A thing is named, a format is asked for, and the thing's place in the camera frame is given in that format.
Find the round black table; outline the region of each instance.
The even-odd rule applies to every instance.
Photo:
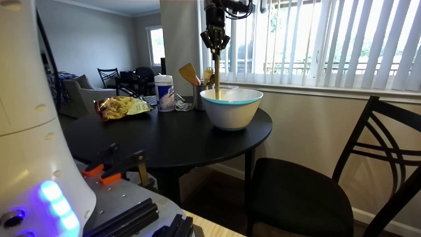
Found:
[[[262,109],[245,129],[233,132],[215,128],[205,111],[162,113],[155,109],[106,122],[97,114],[89,114],[67,127],[64,135],[72,156],[85,164],[112,143],[119,145],[120,157],[143,150],[148,158],[147,170],[157,179],[160,193],[180,204],[179,177],[192,168],[241,154],[245,154],[247,193],[254,149],[271,131],[272,120]]]

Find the crown molding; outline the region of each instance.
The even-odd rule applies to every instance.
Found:
[[[53,1],[60,2],[60,3],[66,3],[66,4],[70,4],[70,5],[74,5],[74,6],[79,6],[79,7],[83,7],[83,8],[88,8],[88,9],[92,9],[92,10],[103,11],[103,12],[116,14],[116,15],[120,15],[120,16],[132,17],[132,18],[152,15],[152,14],[156,14],[156,13],[161,12],[160,9],[157,9],[157,10],[152,10],[152,11],[140,12],[140,13],[137,13],[137,14],[127,14],[127,13],[123,13],[123,12],[119,12],[119,11],[112,11],[112,10],[108,10],[108,9],[105,9],[105,8],[95,7],[95,6],[92,6],[92,5],[89,5],[89,4],[80,3],[80,2],[76,2],[76,1],[72,1],[72,0],[53,0]]]

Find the ceiling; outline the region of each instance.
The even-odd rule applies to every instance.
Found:
[[[68,4],[107,11],[124,16],[142,16],[159,12],[158,0],[56,0]]]

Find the throw pillow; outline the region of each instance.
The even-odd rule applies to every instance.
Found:
[[[85,74],[75,79],[82,89],[94,89]]]

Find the mixing bowl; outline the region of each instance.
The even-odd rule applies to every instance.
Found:
[[[222,130],[245,128],[253,119],[263,93],[250,89],[220,89],[219,100],[215,89],[202,91],[203,104],[210,121]]]

